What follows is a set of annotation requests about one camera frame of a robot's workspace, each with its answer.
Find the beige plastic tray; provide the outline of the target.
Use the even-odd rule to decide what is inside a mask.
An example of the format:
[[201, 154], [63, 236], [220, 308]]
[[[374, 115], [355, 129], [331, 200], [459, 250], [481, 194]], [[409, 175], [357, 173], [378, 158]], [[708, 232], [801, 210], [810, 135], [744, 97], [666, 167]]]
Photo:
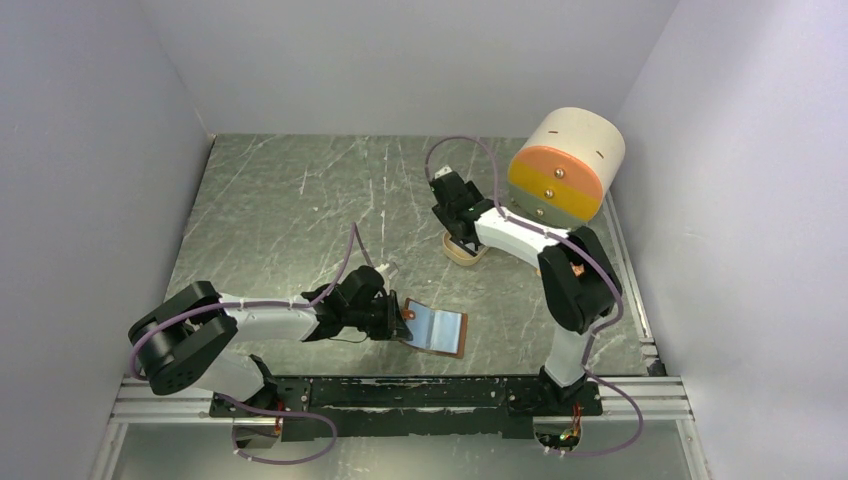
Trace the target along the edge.
[[464, 244], [454, 240], [449, 232], [442, 236], [442, 253], [453, 263], [461, 267], [471, 267], [477, 264], [488, 252], [489, 247], [475, 244]]

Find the brown leather card holder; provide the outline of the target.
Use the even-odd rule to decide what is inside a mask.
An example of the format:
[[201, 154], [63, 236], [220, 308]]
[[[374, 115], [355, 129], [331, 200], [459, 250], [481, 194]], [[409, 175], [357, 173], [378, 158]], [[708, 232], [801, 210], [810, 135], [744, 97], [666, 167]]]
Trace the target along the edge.
[[407, 298], [402, 307], [405, 325], [412, 337], [402, 343], [433, 355], [462, 359], [468, 314], [428, 307]]

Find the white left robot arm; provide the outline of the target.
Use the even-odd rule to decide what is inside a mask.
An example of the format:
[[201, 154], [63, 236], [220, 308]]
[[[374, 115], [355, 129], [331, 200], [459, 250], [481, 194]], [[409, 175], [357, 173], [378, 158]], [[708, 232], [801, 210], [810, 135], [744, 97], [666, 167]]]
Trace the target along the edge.
[[236, 399], [249, 414], [273, 409], [277, 388], [264, 361], [232, 344], [284, 339], [315, 342], [352, 328], [373, 341], [410, 340], [414, 312], [386, 285], [386, 268], [360, 266], [336, 283], [292, 298], [239, 298], [194, 282], [128, 331], [131, 366], [154, 394], [189, 387]]

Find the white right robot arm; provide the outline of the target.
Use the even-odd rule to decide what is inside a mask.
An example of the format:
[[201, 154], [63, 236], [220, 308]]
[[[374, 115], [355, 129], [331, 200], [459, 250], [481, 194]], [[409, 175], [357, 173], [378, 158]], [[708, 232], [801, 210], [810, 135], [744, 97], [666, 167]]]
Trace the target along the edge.
[[556, 322], [539, 398], [548, 412], [565, 413], [586, 381], [590, 329], [621, 299], [620, 282], [597, 235], [587, 227], [549, 227], [498, 208], [449, 167], [428, 184], [436, 200], [432, 211], [446, 229], [444, 251], [455, 263], [472, 265], [494, 248], [539, 272]]

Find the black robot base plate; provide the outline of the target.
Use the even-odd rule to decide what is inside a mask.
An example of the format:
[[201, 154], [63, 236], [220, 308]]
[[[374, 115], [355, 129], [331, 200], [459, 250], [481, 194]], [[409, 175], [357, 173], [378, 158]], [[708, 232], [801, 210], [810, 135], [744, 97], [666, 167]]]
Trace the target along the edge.
[[338, 437], [498, 434], [532, 439], [547, 418], [574, 422], [603, 412], [599, 387], [579, 380], [560, 388], [538, 374], [471, 376], [278, 376], [276, 393], [255, 408], [308, 413], [275, 419], [246, 411], [221, 395], [209, 414], [238, 426], [268, 424], [283, 442]]

